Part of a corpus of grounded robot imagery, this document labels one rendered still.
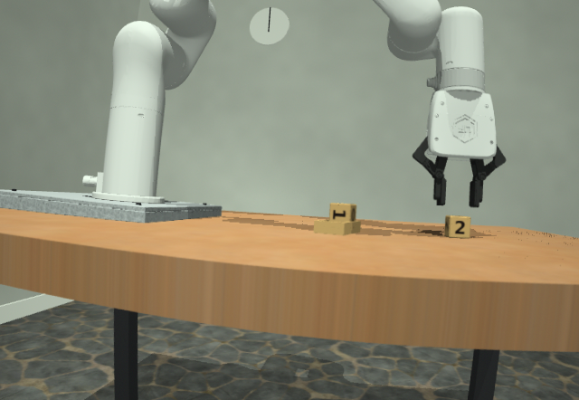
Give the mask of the tan wooden calendar tray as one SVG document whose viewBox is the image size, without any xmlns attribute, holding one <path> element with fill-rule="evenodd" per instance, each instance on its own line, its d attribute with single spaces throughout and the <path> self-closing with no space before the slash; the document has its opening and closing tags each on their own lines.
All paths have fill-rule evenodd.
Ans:
<svg viewBox="0 0 579 400">
<path fill-rule="evenodd" d="M 330 222 L 327 220 L 314 220 L 313 233 L 326 233 L 336 235 L 347 235 L 352 233 L 360 233 L 361 221 L 354 222 Z"/>
</svg>

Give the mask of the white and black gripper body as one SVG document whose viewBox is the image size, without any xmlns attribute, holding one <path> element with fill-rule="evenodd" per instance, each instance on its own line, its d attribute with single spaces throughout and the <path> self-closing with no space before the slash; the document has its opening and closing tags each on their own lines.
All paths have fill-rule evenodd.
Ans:
<svg viewBox="0 0 579 400">
<path fill-rule="evenodd" d="M 430 104 L 428 157 L 470 161 L 496 155 L 494 109 L 490 95 L 484 90 L 469 86 L 443 88 L 432 94 Z"/>
</svg>

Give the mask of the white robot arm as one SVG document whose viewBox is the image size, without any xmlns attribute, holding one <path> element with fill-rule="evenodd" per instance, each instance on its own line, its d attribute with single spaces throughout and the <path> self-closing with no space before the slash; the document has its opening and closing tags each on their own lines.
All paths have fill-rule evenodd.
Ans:
<svg viewBox="0 0 579 400">
<path fill-rule="evenodd" d="M 427 87 L 437 91 L 469 86 L 485 91 L 483 19 L 478 11 L 459 6 L 442 12 L 438 0 L 373 1 L 390 18 L 387 44 L 395 57 L 436 59 L 436 76 L 427 78 Z M 187 79 L 214 33 L 217 18 L 210 0 L 149 0 L 149 5 L 170 29 L 163 32 L 138 21 L 124 26 L 115 39 L 103 173 L 82 180 L 104 193 L 92 192 L 92 198 L 165 202 L 157 196 L 165 90 Z"/>
</svg>

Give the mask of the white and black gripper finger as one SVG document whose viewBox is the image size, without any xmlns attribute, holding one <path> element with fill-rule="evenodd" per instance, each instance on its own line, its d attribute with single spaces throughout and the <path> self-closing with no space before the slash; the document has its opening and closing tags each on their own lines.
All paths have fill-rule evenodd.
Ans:
<svg viewBox="0 0 579 400">
<path fill-rule="evenodd" d="M 422 144 L 413 153 L 413 158 L 425 167 L 425 169 L 434 178 L 433 200 L 437 200 L 437 205 L 445 205 L 446 200 L 446 179 L 444 178 L 444 169 L 447 163 L 447 157 L 436 157 L 435 164 L 427 158 L 424 153 L 428 149 L 428 136 Z M 438 166 L 437 166 L 438 165 Z"/>
<path fill-rule="evenodd" d="M 470 158 L 473 178 L 470 182 L 470 207 L 479 207 L 483 197 L 483 180 L 487 178 L 496 168 L 506 162 L 506 158 L 497 146 L 496 155 L 493 160 L 484 166 L 483 159 Z M 476 171 L 477 170 L 477 171 Z"/>
</svg>

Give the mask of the tan wooden number cube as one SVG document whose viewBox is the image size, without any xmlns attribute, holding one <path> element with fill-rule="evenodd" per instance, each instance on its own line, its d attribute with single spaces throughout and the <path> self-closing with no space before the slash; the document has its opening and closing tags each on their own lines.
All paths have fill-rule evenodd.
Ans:
<svg viewBox="0 0 579 400">
<path fill-rule="evenodd" d="M 354 222 L 356 220 L 355 204 L 331 203 L 329 207 L 330 222 Z"/>
<path fill-rule="evenodd" d="M 444 235 L 449 238 L 470 238 L 470 217 L 445 216 Z"/>
</svg>

